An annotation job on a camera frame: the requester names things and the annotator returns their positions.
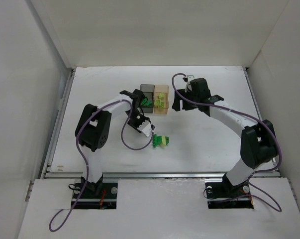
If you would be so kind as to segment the lime lego hollow brick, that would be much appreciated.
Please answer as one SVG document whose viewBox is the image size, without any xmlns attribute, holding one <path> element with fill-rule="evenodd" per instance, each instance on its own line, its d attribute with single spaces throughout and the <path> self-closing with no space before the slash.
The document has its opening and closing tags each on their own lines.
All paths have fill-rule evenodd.
<svg viewBox="0 0 300 239">
<path fill-rule="evenodd" d="M 164 108 L 164 102 L 163 102 L 163 101 L 159 101 L 159 102 L 157 103 L 157 107 L 158 107 L 158 108 Z"/>
</svg>

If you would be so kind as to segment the dark green lego plate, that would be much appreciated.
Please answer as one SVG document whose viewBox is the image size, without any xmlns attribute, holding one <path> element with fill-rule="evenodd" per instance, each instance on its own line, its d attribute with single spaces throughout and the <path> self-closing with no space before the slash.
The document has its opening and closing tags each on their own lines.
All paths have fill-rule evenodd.
<svg viewBox="0 0 300 239">
<path fill-rule="evenodd" d="M 140 104 L 140 106 L 141 106 L 141 107 L 148 107 L 148 106 L 146 106 L 146 103 L 147 103 L 148 101 L 150 101 L 150 100 L 144 99 L 144 100 L 142 101 L 142 103 Z"/>
</svg>

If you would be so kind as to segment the lime lego square brick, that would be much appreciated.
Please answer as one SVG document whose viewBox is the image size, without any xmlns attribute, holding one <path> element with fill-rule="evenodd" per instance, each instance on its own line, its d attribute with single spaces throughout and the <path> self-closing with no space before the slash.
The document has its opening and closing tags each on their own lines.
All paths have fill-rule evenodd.
<svg viewBox="0 0 300 239">
<path fill-rule="evenodd" d="M 161 104 L 161 100 L 155 100 L 154 105 L 159 106 Z"/>
</svg>

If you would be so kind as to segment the dark green studded lego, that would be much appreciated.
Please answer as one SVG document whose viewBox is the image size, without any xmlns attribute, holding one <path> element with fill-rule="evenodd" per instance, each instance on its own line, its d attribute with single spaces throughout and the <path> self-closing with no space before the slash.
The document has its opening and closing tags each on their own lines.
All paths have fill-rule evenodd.
<svg viewBox="0 0 300 239">
<path fill-rule="evenodd" d="M 154 134 L 153 135 L 153 138 L 152 138 L 152 145 L 154 148 L 156 148 L 157 146 L 159 146 L 162 142 L 162 137 L 161 136 L 158 136 L 157 134 Z"/>
</svg>

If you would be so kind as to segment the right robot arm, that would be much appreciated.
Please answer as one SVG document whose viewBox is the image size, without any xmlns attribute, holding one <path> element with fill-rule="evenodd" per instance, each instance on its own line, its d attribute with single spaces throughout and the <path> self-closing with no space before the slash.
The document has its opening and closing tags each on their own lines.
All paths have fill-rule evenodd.
<svg viewBox="0 0 300 239">
<path fill-rule="evenodd" d="M 219 95 L 212 95 L 205 78 L 181 74 L 185 88 L 175 89 L 172 108 L 175 111 L 198 109 L 230 128 L 240 137 L 240 159 L 225 173 L 223 182 L 238 186 L 263 164 L 281 154 L 273 125 L 230 107 Z"/>
</svg>

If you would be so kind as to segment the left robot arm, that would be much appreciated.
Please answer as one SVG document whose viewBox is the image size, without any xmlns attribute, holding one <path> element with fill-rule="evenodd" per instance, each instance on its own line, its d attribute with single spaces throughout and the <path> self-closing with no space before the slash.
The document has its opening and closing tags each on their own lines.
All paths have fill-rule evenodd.
<svg viewBox="0 0 300 239">
<path fill-rule="evenodd" d="M 76 147 L 85 162 L 85 170 L 81 176 L 83 187 L 91 192 L 96 192 L 101 187 L 102 170 L 98 161 L 91 154 L 85 152 L 89 149 L 92 153 L 102 148 L 108 139 L 111 120 L 125 113 L 127 120 L 124 126 L 129 125 L 138 133 L 153 139 L 154 125 L 150 119 L 139 111 L 145 95 L 135 89 L 132 93 L 123 90 L 117 97 L 100 106 L 87 104 L 75 130 Z"/>
</svg>

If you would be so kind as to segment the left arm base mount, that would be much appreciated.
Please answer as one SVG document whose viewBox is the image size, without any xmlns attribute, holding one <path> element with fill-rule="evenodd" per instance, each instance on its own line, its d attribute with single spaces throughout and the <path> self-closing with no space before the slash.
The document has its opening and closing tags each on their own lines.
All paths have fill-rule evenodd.
<svg viewBox="0 0 300 239">
<path fill-rule="evenodd" d="M 118 183 L 97 182 L 94 186 L 87 184 L 81 196 L 82 182 L 69 184 L 68 188 L 73 191 L 71 206 L 78 199 L 74 209 L 114 210 L 117 203 Z"/>
</svg>

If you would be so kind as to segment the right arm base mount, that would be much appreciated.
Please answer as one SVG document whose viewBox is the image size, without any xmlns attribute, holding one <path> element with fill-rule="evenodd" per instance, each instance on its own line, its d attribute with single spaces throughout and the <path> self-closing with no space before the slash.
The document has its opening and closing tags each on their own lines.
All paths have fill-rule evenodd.
<svg viewBox="0 0 300 239">
<path fill-rule="evenodd" d="M 247 182 L 234 187 L 225 182 L 206 182 L 204 197 L 209 209 L 254 209 Z"/>
</svg>

